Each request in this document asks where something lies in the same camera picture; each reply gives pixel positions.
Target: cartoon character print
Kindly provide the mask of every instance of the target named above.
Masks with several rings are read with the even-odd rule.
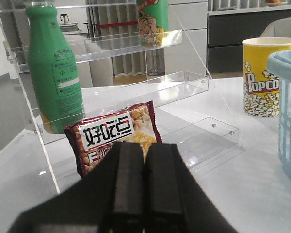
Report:
[[[144,11],[139,11],[139,32],[147,45],[160,46],[162,44],[163,28],[156,25],[156,18],[146,15]]]

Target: floor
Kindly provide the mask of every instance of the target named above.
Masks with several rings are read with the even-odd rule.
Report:
[[[126,76],[119,75],[113,78],[115,86],[138,83],[145,80],[146,80],[146,74],[126,75]]]
[[[0,150],[24,129],[27,106],[17,82],[9,74],[0,76]]]
[[[230,72],[230,73],[215,73],[211,74],[213,79],[220,78],[231,78],[231,77],[241,77],[243,72]],[[147,78],[146,74],[137,74],[137,75],[118,75],[114,77],[114,85],[127,85],[132,83],[137,83],[145,81]]]

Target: cabinet drawer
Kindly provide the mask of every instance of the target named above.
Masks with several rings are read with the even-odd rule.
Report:
[[[203,63],[206,63],[207,29],[191,30],[186,32],[194,47],[196,48]],[[182,44],[164,49],[166,74],[178,72],[179,70],[205,74],[206,69],[188,37],[183,33]]]
[[[210,73],[239,72],[243,70],[243,46],[208,48]]]
[[[169,30],[207,28],[207,3],[198,2],[168,7]]]
[[[209,16],[208,46],[240,45],[260,37],[271,22],[291,17],[291,10]]]
[[[207,0],[168,0],[169,5],[195,2],[207,2]]]

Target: white cabinet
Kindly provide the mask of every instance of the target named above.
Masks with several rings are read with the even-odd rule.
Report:
[[[165,50],[166,74],[177,70],[205,74],[207,51],[207,2],[169,0],[169,30],[183,29],[182,44]]]

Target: dark gray cabinet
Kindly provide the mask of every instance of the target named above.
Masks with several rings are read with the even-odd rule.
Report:
[[[242,41],[259,37],[267,25],[275,20],[291,17],[291,9],[230,12],[208,16],[207,67],[210,73],[242,71]]]

